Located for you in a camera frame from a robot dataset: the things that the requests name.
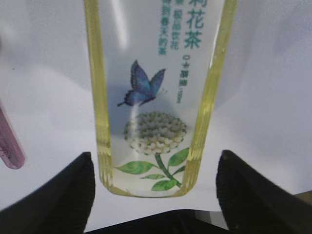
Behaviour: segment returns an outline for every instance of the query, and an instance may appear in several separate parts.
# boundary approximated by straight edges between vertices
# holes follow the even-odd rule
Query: black object
[[[81,234],[95,197],[90,153],[83,153],[53,179],[0,212],[1,234]]]
[[[222,152],[216,187],[233,233],[312,234],[312,206],[271,183],[231,151]]]
[[[195,218],[194,210],[169,211],[86,234],[228,234],[225,229]]]

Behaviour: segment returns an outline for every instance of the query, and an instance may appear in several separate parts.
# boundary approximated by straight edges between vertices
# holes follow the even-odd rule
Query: bottle label
[[[179,190],[223,4],[99,1],[115,187]]]

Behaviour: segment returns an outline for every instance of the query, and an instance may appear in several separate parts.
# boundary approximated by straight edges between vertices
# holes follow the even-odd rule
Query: chinese characters
[[[189,60],[191,59],[191,56],[188,54],[183,55],[183,63],[182,63],[182,69],[180,72],[180,80],[179,80],[179,91],[177,93],[176,102],[181,103],[181,99],[183,96],[183,87],[187,86],[188,77],[189,77]]]
[[[182,9],[176,9],[174,11],[174,23],[172,25],[171,46],[170,46],[172,50],[179,49],[182,14],[183,14]]]
[[[160,34],[158,40],[158,54],[167,54],[167,44],[168,44],[168,25],[169,16],[171,13],[171,0],[162,0],[161,6],[161,19],[160,19]]]
[[[189,31],[185,33],[187,38],[184,40],[184,48],[199,48],[202,34],[201,29],[204,27],[205,12],[202,8],[207,6],[207,0],[190,0],[189,5],[193,6],[191,11],[188,11],[189,18],[186,21]]]

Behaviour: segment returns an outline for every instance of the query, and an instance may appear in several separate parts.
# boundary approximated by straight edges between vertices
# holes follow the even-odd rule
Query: pink object
[[[14,134],[0,108],[0,157],[11,169],[19,169],[24,165],[25,157]]]

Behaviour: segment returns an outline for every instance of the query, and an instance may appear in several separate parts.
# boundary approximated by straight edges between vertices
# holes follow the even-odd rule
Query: flower stem
[[[161,160],[160,153],[156,153],[156,154],[155,154],[155,159],[156,159],[156,162],[157,162],[158,166],[159,166],[160,169],[164,172],[164,174],[165,174],[169,179],[175,180],[175,181],[176,181],[176,185],[180,188],[180,187],[181,187],[181,183],[180,183],[179,181],[177,181],[177,180],[170,174],[170,172],[168,171],[168,169],[165,167],[164,163],[163,163],[162,160]]]

